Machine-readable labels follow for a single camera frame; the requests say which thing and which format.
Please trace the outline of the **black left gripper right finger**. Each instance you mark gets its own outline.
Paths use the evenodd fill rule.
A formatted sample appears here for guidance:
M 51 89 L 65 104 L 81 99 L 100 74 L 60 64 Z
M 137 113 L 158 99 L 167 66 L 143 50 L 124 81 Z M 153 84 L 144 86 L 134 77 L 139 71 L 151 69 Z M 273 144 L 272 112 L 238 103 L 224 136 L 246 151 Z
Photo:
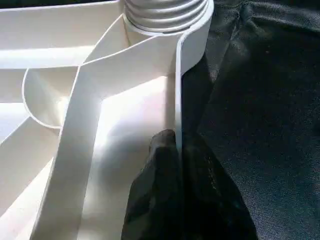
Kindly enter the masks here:
M 188 240 L 256 240 L 256 226 L 230 175 L 198 134 L 182 149 L 185 225 Z

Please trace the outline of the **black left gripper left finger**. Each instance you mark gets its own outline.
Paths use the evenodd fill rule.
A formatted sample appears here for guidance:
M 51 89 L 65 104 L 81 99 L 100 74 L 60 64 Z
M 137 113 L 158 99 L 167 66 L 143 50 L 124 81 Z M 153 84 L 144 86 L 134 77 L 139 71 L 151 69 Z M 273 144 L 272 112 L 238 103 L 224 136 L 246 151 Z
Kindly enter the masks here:
M 123 240 L 179 240 L 182 188 L 176 135 L 154 135 L 146 163 L 133 180 L 122 226 Z

